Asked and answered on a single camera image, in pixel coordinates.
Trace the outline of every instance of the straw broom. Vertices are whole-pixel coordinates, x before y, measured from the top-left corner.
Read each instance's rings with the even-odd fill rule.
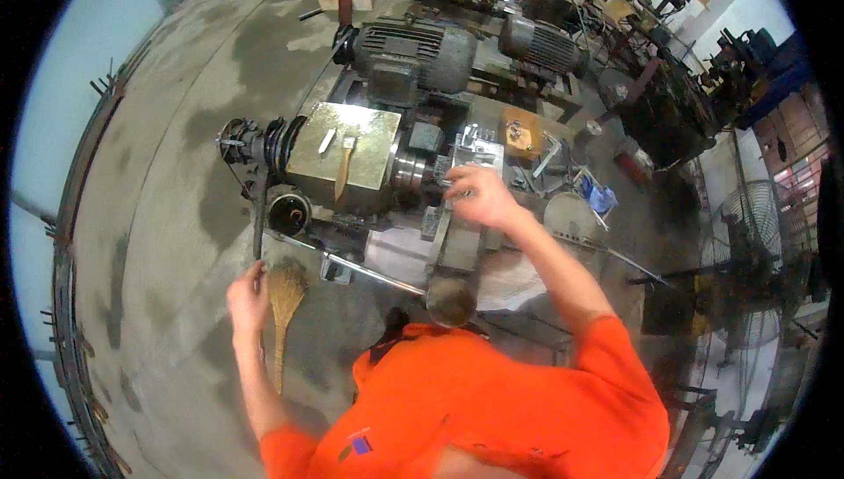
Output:
[[[273,305],[275,319],[275,368],[273,384],[281,395],[282,367],[284,361],[284,337],[293,313],[299,307],[308,282],[299,269],[290,267],[274,268],[265,274],[269,302]]]

